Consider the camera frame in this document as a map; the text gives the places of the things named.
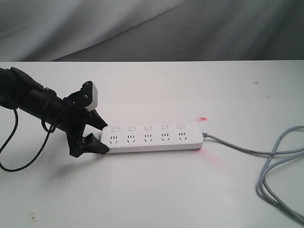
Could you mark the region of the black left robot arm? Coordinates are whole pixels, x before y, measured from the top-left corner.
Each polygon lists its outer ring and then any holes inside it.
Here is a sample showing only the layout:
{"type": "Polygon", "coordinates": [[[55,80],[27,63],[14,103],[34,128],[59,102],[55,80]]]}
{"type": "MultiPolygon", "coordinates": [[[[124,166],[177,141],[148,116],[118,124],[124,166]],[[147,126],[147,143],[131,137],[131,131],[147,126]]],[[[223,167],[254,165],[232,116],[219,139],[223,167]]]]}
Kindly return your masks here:
{"type": "Polygon", "coordinates": [[[109,148],[92,133],[83,137],[85,126],[102,130],[107,123],[97,113],[98,91],[92,81],[84,82],[79,91],[63,99],[42,86],[25,72],[11,67],[0,70],[0,105],[19,108],[43,122],[53,124],[67,136],[69,154],[106,154],[109,148]]]}

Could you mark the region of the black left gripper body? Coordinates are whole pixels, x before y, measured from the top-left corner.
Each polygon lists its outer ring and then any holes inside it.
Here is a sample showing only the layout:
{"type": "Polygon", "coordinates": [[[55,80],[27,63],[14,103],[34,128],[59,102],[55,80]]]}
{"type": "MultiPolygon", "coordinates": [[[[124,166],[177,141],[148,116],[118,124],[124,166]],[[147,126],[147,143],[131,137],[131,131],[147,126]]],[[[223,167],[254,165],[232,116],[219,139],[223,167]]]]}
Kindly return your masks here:
{"type": "Polygon", "coordinates": [[[89,145],[94,142],[94,135],[83,136],[86,125],[94,111],[86,110],[80,103],[83,96],[80,91],[70,94],[63,99],[64,109],[56,119],[56,127],[63,130],[67,136],[69,154],[79,157],[84,153],[92,152],[89,145]]]}

